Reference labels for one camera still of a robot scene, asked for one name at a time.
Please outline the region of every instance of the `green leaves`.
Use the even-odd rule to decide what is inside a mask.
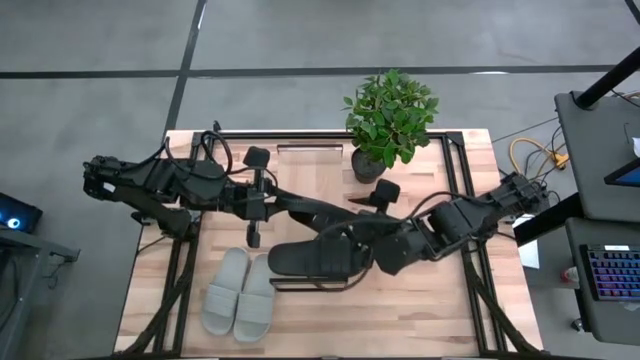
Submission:
[[[384,126],[384,115],[379,112],[373,113],[373,121],[376,123],[376,125]]]
[[[387,79],[391,82],[391,85],[398,85],[398,81],[400,81],[400,76],[398,75],[398,70],[391,69],[387,73]]]
[[[343,98],[348,105],[345,109],[350,110],[346,128],[354,135],[353,145],[388,168],[398,156],[409,163],[416,146],[429,143],[425,130],[438,114],[438,98],[430,97],[431,89],[396,69],[365,80],[355,97]]]
[[[353,129],[358,124],[358,119],[353,114],[347,115],[347,129]]]
[[[393,168],[393,163],[396,161],[396,149],[393,143],[388,143],[387,146],[385,146],[382,158],[384,159],[384,165],[386,167],[389,169]]]
[[[363,122],[362,124],[360,124],[360,127],[362,127],[362,130],[366,131],[367,134],[369,134],[371,140],[375,140],[376,136],[378,135],[378,130],[376,130],[375,126]]]

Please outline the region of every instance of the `computer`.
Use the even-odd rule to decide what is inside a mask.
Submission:
[[[608,185],[640,187],[640,158],[607,175],[604,182]]]

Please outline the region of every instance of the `potted plant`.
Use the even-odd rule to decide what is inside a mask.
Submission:
[[[356,89],[355,98],[344,97],[348,106],[343,110],[350,110],[346,127],[355,136],[352,142],[357,147],[351,166],[358,181],[370,184],[386,168],[393,168],[398,155],[408,164],[416,146],[429,144],[425,131],[438,113],[438,98],[430,97],[428,87],[398,70],[365,80]]]

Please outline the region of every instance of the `white paper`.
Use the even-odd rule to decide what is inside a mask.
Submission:
[[[633,138],[633,152],[640,157],[640,138]]]
[[[524,214],[513,222],[513,227],[516,228],[518,227],[518,225],[533,219],[533,217],[533,215]],[[518,248],[518,252],[520,253],[520,262],[522,263],[522,266],[533,269],[540,269],[540,258],[538,257],[538,239],[520,246]]]

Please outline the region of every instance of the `yellow cable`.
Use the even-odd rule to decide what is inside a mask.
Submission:
[[[511,160],[511,165],[513,165],[513,168],[516,170],[516,172],[518,172],[519,174],[524,174],[522,172],[522,170],[520,170],[520,166],[518,166],[518,163],[516,162],[515,157],[513,156],[513,148],[514,146],[519,143],[519,142],[528,142],[529,144],[535,145],[537,148],[539,148],[541,151],[544,151],[547,153],[548,158],[553,157],[553,154],[551,153],[551,151],[549,151],[547,148],[545,148],[542,144],[540,144],[539,142],[533,140],[533,139],[529,139],[529,138],[517,138],[514,139],[511,144],[509,145],[509,159]]]
[[[566,159],[565,159],[565,160],[562,160],[561,162],[558,162],[558,161],[557,161],[558,157],[560,157],[560,156],[558,155],[558,150],[562,149],[562,148],[563,148],[563,147],[565,147],[566,145],[567,145],[566,143],[562,143],[562,145],[558,146],[558,147],[556,148],[556,152],[555,152],[555,154],[554,154],[554,153],[552,153],[552,152],[549,152],[549,154],[550,154],[550,155],[549,155],[549,156],[547,156],[547,158],[544,160],[544,162],[542,163],[542,165],[540,165],[540,168],[538,169],[538,173],[536,174],[536,176],[534,177],[534,179],[537,179],[537,178],[538,178],[538,176],[540,176],[540,174],[542,174],[542,169],[544,168],[544,166],[547,164],[547,162],[548,162],[549,160],[553,159],[553,162],[555,163],[555,165],[554,165],[554,167],[553,167],[554,169],[555,169],[555,168],[559,168],[559,167],[561,167],[562,165],[566,164],[566,163],[567,163],[567,161],[569,161],[569,157],[568,157],[568,156],[566,156],[566,155],[564,155],[564,156],[563,156],[563,157],[566,157]]]

